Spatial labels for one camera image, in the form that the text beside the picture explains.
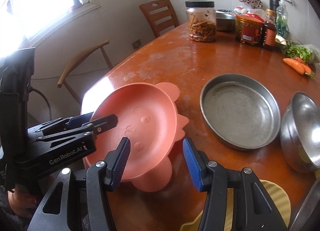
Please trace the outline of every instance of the human hand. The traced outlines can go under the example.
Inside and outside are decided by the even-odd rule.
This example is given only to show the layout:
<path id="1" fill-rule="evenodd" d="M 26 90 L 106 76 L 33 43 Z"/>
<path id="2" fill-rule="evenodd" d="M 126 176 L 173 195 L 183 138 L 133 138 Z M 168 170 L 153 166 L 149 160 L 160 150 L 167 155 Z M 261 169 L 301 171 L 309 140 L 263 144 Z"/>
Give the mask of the human hand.
<path id="1" fill-rule="evenodd" d="M 21 217 L 32 218 L 28 209 L 37 206 L 36 197 L 28 193 L 22 193 L 18 189 L 13 189 L 13 191 L 15 192 L 8 191 L 9 205 L 13 212 Z"/>

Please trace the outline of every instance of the wooden table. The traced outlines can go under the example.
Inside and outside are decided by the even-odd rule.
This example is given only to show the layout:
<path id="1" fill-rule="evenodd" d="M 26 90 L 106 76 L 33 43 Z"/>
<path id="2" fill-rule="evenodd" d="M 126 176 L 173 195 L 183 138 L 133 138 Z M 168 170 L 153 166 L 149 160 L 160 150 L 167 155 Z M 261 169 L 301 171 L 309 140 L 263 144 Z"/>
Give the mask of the wooden table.
<path id="1" fill-rule="evenodd" d="M 315 177 L 301 174 L 286 163 L 280 139 L 255 151 L 237 151 L 221 144 L 205 123 L 199 105 L 200 92 L 212 77 L 240 73 L 262 83 L 273 94 L 283 115 L 296 91 L 304 91 L 320 103 L 320 78 L 300 76 L 282 62 L 284 56 L 258 47 L 240 44 L 233 34 L 218 33 L 214 43 L 198 43 L 188 38 L 187 25 L 152 41 L 124 60 L 84 96 L 82 113 L 94 111 L 114 89 L 134 82 L 171 82 L 181 90 L 176 102 L 180 114 L 190 119 L 184 128 L 198 150 L 224 167 L 241 170 L 250 167 L 260 179 L 280 185 L 289 195 L 292 207 L 311 188 Z M 108 193 L 119 231 L 174 230 L 192 221 L 203 209 L 205 193 L 192 186 L 179 141 L 169 156 L 173 176 L 167 187 L 144 193 L 131 183 L 122 183 Z"/>

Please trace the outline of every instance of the metal cake pan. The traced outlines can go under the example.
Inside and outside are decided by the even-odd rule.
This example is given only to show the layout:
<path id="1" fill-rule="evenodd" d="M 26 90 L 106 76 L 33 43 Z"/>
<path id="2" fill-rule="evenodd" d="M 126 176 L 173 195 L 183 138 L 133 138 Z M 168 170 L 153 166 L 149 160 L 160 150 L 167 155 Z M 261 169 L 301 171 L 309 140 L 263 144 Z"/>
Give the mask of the metal cake pan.
<path id="1" fill-rule="evenodd" d="M 262 84 L 244 75 L 212 78 L 201 91 L 200 107 L 215 134 L 238 150 L 264 147 L 280 130 L 276 100 Z"/>

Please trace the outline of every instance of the wooden chair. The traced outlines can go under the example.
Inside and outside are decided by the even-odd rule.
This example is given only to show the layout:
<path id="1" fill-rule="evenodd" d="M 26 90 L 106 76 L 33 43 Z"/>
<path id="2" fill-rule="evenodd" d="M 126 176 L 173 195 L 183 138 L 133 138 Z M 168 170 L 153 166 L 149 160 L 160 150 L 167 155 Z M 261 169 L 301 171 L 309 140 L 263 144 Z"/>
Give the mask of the wooden chair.
<path id="1" fill-rule="evenodd" d="M 160 8 L 164 8 L 167 7 L 167 10 L 164 11 L 160 11 L 158 13 L 153 13 L 150 14 L 151 11 L 155 11 L 157 9 Z M 140 10 L 142 11 L 142 13 L 144 14 L 145 18 L 147 19 L 153 34 L 155 35 L 155 37 L 159 37 L 160 36 L 160 32 L 170 26 L 177 27 L 179 26 L 179 22 L 177 19 L 177 15 L 171 5 L 170 0 L 156 0 L 156 1 L 152 1 L 143 5 L 139 6 Z M 165 17 L 171 16 L 171 19 L 164 21 L 160 24 L 155 24 L 157 21 L 159 21 L 160 19 L 163 19 Z"/>
<path id="2" fill-rule="evenodd" d="M 61 88 L 62 85 L 65 85 L 66 88 L 68 89 L 68 91 L 70 92 L 70 94 L 73 96 L 73 98 L 79 103 L 79 105 L 81 105 L 81 98 L 78 96 L 78 94 L 71 88 L 71 86 L 66 82 L 66 77 L 71 73 L 71 71 L 73 71 L 76 67 L 78 67 L 81 62 L 83 62 L 86 58 L 88 58 L 90 56 L 90 54 L 94 53 L 97 49 L 101 49 L 102 55 L 109 67 L 109 69 L 113 68 L 113 65 L 108 57 L 108 55 L 106 54 L 105 50 L 104 50 L 104 46 L 109 44 L 109 40 L 106 40 L 98 45 L 92 46 L 90 48 L 87 48 L 86 50 L 80 52 L 79 54 L 77 54 L 76 56 L 74 56 L 71 61 L 68 63 L 68 65 L 66 66 L 66 68 L 64 69 L 59 81 L 58 81 L 58 88 Z"/>

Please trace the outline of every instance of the plastic jar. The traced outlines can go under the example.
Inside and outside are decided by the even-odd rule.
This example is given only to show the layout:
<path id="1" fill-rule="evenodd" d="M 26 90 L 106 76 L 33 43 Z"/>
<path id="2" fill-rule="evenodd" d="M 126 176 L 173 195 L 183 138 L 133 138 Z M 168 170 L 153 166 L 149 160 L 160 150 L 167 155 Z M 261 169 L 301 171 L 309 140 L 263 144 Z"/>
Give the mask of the plastic jar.
<path id="1" fill-rule="evenodd" d="M 217 37 L 216 10 L 213 1 L 186 1 L 190 39 L 213 42 Z"/>
<path id="2" fill-rule="evenodd" d="M 236 40 L 243 44 L 258 46 L 261 34 L 262 22 L 253 17 L 236 15 Z"/>

